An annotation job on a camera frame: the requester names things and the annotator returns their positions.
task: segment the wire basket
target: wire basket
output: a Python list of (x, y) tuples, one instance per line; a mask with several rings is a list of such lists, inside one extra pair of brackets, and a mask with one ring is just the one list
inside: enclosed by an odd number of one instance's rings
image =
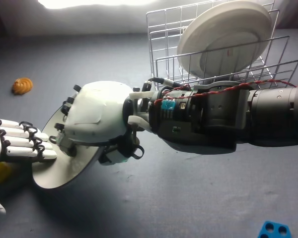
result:
[[(278, 79), (285, 80), (287, 82), (291, 80), (298, 66), (298, 60), (286, 63), (282, 62), (282, 57), (289, 40), (288, 36), (208, 51), (183, 55), (176, 54), (177, 45), (188, 25), (204, 11), (227, 1), (229, 0), (209, 0), (147, 13), (150, 67), (153, 77), (168, 78), (182, 84), (209, 84), (220, 80), (234, 80), (241, 82), (266, 79)], [(273, 32), (271, 37), (273, 37), (279, 10), (273, 10), (274, 0), (259, 0), (258, 2), (260, 2), (268, 10), (270, 16), (272, 17)], [(211, 60), (208, 61), (208, 53), (211, 55), (212, 52), (212, 54), (217, 56), (223, 56), (224, 54), (229, 54), (229, 52), (242, 54), (251, 46), (256, 47), (260, 44), (267, 44), (266, 50), (257, 59), (253, 56), (253, 63), (239, 72), (234, 70), (230, 74), (222, 75), (221, 69), (225, 64), (225, 62), (223, 62), (223, 57), (219, 58), (221, 63), (219, 66), (219, 73), (217, 73), (217, 75), (220, 76), (212, 76), (203, 73), (203, 76), (199, 75), (199, 77), (197, 77), (195, 76), (195, 73), (190, 70), (190, 67), (187, 72), (179, 64), (180, 58), (187, 58), (188, 62), (191, 62), (192, 57), (198, 56), (200, 59), (204, 58), (203, 72), (208, 72), (208, 63), (211, 62)], [(258, 88), (267, 88), (284, 87), (285, 85), (267, 83), (257, 86)]]

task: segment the orange pastry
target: orange pastry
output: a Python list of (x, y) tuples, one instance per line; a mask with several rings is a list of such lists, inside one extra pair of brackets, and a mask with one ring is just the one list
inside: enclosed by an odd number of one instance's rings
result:
[(18, 78), (12, 87), (13, 93), (15, 95), (22, 95), (30, 92), (33, 88), (33, 83), (29, 78)]

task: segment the gray tablecloth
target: gray tablecloth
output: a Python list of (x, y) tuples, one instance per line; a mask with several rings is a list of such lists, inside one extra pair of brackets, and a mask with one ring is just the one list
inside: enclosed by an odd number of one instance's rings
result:
[[(298, 30), (276, 32), (283, 35), (291, 36), (283, 61), (298, 60)], [(34, 87), (13, 96), (19, 77)], [(0, 39), (0, 117), (43, 128), (75, 84), (134, 87), (149, 77), (146, 35)], [(298, 85), (298, 69), (292, 82)], [(266, 220), (289, 225), (298, 238), (298, 146), (244, 144), (200, 156), (147, 132), (139, 138), (146, 150), (139, 161), (95, 163), (61, 190), (29, 181), (1, 200), (0, 238), (255, 238)]]

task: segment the blue tape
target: blue tape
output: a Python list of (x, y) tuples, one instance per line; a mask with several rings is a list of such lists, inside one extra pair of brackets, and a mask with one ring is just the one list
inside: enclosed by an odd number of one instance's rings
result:
[(258, 238), (292, 238), (289, 227), (283, 224), (266, 221)]
[(161, 109), (162, 110), (170, 110), (173, 111), (175, 108), (175, 101), (174, 100), (163, 100)]

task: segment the plate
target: plate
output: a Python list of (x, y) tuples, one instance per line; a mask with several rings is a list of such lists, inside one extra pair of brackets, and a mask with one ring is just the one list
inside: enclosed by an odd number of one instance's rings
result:
[[(177, 55), (226, 49), (178, 60), (187, 72), (200, 78), (239, 72), (263, 53), (268, 41), (259, 41), (270, 39), (272, 31), (272, 19), (263, 6), (244, 0), (225, 2), (205, 11), (187, 27)], [(231, 47), (247, 43), (254, 44)]]
[[(63, 123), (64, 114), (59, 108), (43, 129), (43, 133), (48, 136), (57, 136), (58, 131), (54, 128), (55, 123)], [(41, 188), (52, 189), (59, 188), (71, 182), (80, 175), (83, 170), (96, 162), (104, 147), (86, 147), (77, 145), (77, 154), (70, 157), (52, 144), (53, 150), (57, 153), (57, 159), (51, 163), (33, 163), (32, 174), (35, 183)]]

